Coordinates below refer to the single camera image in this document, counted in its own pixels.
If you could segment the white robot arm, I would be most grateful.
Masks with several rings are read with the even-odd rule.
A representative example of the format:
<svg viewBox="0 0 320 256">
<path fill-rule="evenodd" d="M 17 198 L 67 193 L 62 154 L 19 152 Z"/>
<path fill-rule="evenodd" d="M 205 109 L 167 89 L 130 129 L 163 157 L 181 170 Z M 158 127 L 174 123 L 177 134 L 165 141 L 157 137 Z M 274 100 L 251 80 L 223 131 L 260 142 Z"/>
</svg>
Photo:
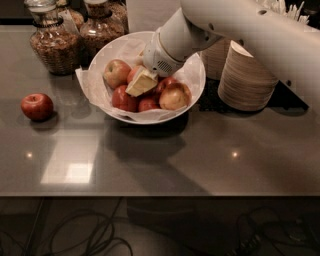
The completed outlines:
<svg viewBox="0 0 320 256">
<path fill-rule="evenodd" d="M 320 31 L 255 0 L 126 0 L 129 29 L 155 30 L 143 63 L 161 76 L 194 53 L 230 38 L 262 62 L 315 111 L 320 110 Z"/>
</svg>

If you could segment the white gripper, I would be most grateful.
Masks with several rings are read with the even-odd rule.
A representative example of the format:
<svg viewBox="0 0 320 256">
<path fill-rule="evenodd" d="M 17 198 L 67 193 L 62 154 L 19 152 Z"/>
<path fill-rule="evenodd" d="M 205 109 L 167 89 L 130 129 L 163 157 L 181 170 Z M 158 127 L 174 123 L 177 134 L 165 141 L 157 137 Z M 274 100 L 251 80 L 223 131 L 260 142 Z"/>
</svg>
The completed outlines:
<svg viewBox="0 0 320 256">
<path fill-rule="evenodd" d="M 158 84 L 158 75 L 160 77 L 172 76 L 184 65 L 183 62 L 173 59 L 166 52 L 160 42 L 158 31 L 141 31 L 137 33 L 137 36 L 144 42 L 142 62 L 146 68 L 140 68 L 127 86 L 126 92 L 134 97 L 155 88 Z"/>
</svg>

